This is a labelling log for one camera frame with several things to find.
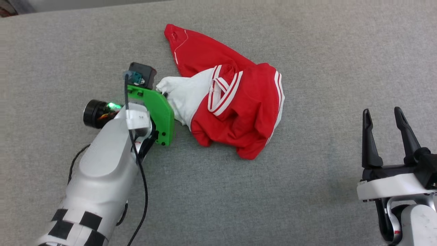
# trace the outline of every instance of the black tape stripe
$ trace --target black tape stripe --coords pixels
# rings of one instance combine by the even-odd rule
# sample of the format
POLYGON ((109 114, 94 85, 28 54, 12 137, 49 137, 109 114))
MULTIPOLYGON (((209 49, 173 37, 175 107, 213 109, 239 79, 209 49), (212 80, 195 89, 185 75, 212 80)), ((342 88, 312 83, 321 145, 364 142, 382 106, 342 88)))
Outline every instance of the black tape stripe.
POLYGON ((67 240, 72 227, 73 223, 58 220, 55 226, 50 230, 49 235, 67 240))
POLYGON ((92 214, 90 212, 85 212, 79 224, 97 231, 99 229, 101 221, 102 217, 92 214))
POLYGON ((65 216, 65 214, 67 213, 68 209, 65 208, 60 208, 58 210, 56 210, 55 215, 52 218, 52 221, 56 221, 56 220, 62 220, 65 216))
POLYGON ((103 246, 105 236, 97 231, 91 231, 84 246, 103 246))

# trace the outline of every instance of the green 3d-printed part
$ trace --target green 3d-printed part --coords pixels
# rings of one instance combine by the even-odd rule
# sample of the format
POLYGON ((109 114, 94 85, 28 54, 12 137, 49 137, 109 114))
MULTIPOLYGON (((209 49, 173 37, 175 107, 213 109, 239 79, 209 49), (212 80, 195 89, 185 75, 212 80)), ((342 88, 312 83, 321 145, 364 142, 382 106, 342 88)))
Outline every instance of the green 3d-printed part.
POLYGON ((170 145, 174 132, 174 112, 161 93, 128 84, 128 97, 144 102, 159 132, 156 143, 170 145))

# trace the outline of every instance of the green led light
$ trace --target green led light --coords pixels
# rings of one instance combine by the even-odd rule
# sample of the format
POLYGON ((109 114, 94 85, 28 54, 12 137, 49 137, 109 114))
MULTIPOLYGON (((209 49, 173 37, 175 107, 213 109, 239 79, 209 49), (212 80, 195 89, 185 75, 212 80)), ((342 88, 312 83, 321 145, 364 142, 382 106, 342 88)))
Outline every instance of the green led light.
POLYGON ((108 107, 110 107, 111 109, 121 109, 120 105, 117 105, 117 104, 112 103, 112 102, 108 103, 108 107))

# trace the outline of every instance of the camera lens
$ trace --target camera lens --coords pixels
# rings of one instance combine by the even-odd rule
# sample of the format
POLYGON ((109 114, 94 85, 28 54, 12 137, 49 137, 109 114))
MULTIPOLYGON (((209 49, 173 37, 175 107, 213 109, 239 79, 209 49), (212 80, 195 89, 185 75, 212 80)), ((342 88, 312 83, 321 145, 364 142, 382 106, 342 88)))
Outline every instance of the camera lens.
POLYGON ((98 120, 105 114, 106 105, 106 102, 91 100, 83 110, 83 123, 89 127, 102 128, 109 121, 98 120))

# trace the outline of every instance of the red jacket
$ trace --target red jacket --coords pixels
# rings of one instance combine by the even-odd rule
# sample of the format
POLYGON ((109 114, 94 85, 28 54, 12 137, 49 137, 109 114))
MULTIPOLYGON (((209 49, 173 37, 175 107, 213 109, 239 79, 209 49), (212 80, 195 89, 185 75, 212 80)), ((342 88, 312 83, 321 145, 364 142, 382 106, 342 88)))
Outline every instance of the red jacket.
POLYGON ((255 159, 281 120, 281 74, 203 34, 174 25, 164 34, 183 77, 163 78, 157 89, 168 93, 175 118, 201 145, 230 144, 255 159))

